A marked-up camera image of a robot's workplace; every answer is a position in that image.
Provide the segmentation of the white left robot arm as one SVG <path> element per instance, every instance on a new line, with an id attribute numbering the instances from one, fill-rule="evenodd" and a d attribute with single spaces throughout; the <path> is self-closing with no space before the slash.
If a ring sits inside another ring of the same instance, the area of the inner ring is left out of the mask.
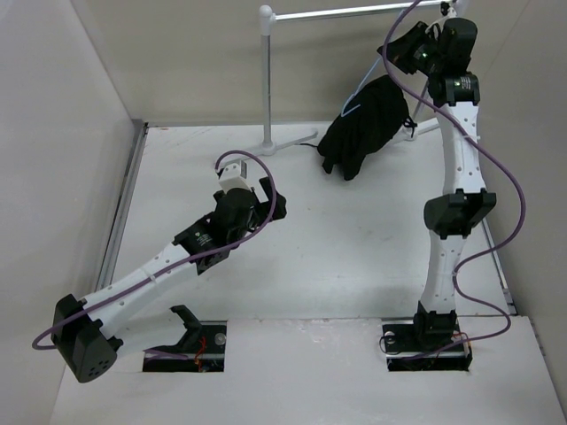
<path id="1" fill-rule="evenodd" d="M 151 318 L 136 315 L 175 286 L 176 274 L 203 274 L 246 237 L 286 217 L 287 200 L 272 180 L 264 177 L 260 186 L 268 197 L 265 202 L 247 186 L 217 191 L 214 210 L 176 235 L 152 260 L 105 289 L 57 302 L 51 341 L 79 383 L 97 379 L 133 352 L 183 359 L 195 348 L 204 350 L 203 325 L 186 305 Z"/>

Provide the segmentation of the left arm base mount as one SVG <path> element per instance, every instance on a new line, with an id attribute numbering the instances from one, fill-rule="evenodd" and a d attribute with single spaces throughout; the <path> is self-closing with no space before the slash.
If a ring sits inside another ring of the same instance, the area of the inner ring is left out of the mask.
<path id="1" fill-rule="evenodd" d="M 221 373 L 225 368 L 228 323 L 200 321 L 185 305 L 170 308 L 183 321 L 185 332 L 173 345 L 145 353 L 145 373 Z"/>

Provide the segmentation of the black trousers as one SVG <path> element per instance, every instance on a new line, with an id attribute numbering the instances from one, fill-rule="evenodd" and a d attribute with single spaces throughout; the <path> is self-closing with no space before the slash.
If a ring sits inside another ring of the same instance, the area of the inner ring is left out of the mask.
<path id="1" fill-rule="evenodd" d="M 368 84 L 347 104 L 351 111 L 337 116 L 317 146 L 322 169 L 337 167 L 346 181 L 361 171 L 364 159 L 378 152 L 403 128 L 414 130 L 402 89 L 389 75 Z"/>

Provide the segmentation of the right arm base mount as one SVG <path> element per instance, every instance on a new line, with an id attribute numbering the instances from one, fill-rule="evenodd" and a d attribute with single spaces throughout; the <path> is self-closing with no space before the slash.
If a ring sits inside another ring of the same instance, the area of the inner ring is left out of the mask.
<path id="1" fill-rule="evenodd" d="M 459 324 L 447 336 L 428 336 L 424 342 L 418 340 L 412 321 L 386 321 L 382 331 L 378 344 L 390 372 L 469 370 L 472 349 Z"/>

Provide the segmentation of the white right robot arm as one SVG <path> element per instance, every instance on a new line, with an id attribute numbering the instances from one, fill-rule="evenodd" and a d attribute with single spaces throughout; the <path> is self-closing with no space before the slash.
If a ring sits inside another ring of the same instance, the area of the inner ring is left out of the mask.
<path id="1" fill-rule="evenodd" d="M 442 135 L 444 186 L 441 196 L 428 200 L 423 211 L 431 253 L 425 288 L 410 330 L 414 348 L 420 352 L 451 344 L 457 324 L 454 270 L 472 229 L 496 205 L 473 146 L 478 135 L 480 93 L 478 77 L 468 66 L 477 35 L 478 28 L 469 19 L 447 19 L 437 36 L 427 24 L 418 22 L 378 50 L 403 73 L 426 75 Z"/>

